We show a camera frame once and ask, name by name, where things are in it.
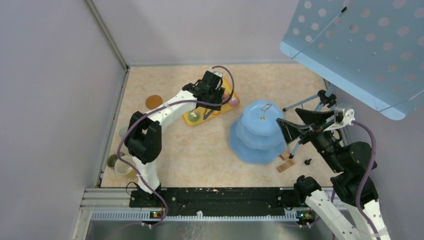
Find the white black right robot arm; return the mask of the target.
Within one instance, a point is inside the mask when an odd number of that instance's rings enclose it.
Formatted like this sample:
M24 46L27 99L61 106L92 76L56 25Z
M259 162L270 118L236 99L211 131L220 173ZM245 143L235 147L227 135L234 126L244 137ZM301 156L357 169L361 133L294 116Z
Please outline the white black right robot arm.
M377 167L376 139L372 131L355 120L355 111L350 106L339 105L330 111L297 108L295 112L303 121L302 125L276 119L285 142L298 140L301 145L311 143L314 146L337 174L330 179L332 188L353 222L346 219L310 176L302 175L296 180L294 202L314 210L338 240L389 240L391 237L381 216L379 195L370 178L371 171ZM333 131L348 125L363 128L371 144L357 141L341 146Z

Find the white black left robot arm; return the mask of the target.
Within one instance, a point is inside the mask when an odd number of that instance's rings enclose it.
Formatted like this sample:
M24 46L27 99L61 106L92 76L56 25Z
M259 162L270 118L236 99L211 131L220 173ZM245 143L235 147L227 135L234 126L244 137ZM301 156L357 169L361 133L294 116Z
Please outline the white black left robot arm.
M197 108L206 109L205 116L221 110L223 105L223 73L207 70L195 83L188 83L171 99L148 112L135 112L129 121L122 144L132 156L141 200L149 207L160 202L160 181L156 159L162 151L162 134L175 120Z

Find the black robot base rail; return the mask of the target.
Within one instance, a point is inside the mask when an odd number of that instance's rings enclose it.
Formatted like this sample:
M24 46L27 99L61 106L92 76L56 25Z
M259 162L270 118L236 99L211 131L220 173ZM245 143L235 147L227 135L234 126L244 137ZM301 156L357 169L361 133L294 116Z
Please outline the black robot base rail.
M167 211L169 217L278 217L305 208L292 188L284 187L167 187L159 195L133 190L129 207Z

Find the metal food tongs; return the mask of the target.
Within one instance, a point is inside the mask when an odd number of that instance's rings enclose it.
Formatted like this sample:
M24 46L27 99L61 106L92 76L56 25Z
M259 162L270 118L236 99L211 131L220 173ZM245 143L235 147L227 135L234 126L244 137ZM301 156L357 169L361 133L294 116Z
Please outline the metal food tongs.
M231 97L232 97L231 94L224 94L222 96L222 105L227 104ZM221 110L211 109L210 111L207 111L207 109L205 109L205 111L203 113L203 120L206 121L209 118L210 115L213 115L214 111L221 111Z

